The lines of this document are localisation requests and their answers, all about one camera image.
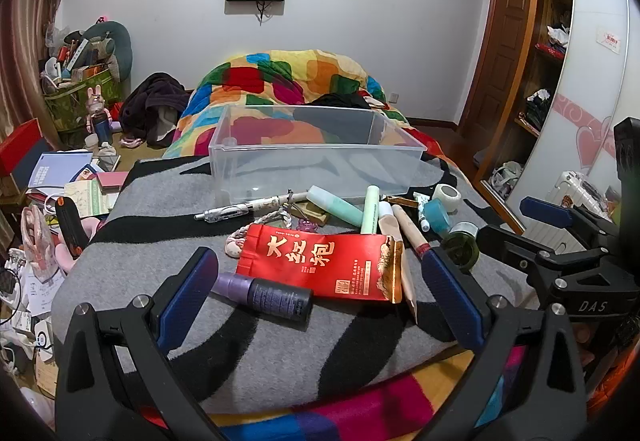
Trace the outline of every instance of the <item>purple bottle cap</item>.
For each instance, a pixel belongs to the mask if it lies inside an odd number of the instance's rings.
[[[219,273],[211,291],[224,296],[233,302],[246,305],[249,288],[254,277],[238,275],[237,273]]]

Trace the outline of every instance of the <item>transparent plastic box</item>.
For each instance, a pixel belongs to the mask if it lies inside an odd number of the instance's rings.
[[[342,198],[411,186],[426,147],[373,110],[227,106],[209,144],[217,206],[306,192]]]

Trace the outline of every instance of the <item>red tea packet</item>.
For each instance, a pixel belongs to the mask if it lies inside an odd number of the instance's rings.
[[[251,225],[236,273],[312,289],[315,296],[402,301],[402,241]]]

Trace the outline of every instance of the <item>striped curtain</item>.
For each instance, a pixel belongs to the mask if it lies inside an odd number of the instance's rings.
[[[60,0],[0,0],[0,142],[21,123],[37,118],[46,140],[58,147],[58,133],[40,89],[38,60],[48,58],[44,36]],[[14,233],[0,214],[0,244]]]

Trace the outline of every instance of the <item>white suitcase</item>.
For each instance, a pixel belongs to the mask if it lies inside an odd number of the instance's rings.
[[[596,199],[583,188],[583,181],[583,174],[571,171],[562,172],[562,176],[558,178],[556,186],[546,195],[545,200],[554,205],[567,208],[584,205],[594,214],[609,219]],[[539,221],[534,221],[534,224],[525,230],[523,236],[550,247],[556,253],[571,253],[572,251],[584,250],[582,245],[568,231],[540,223]]]

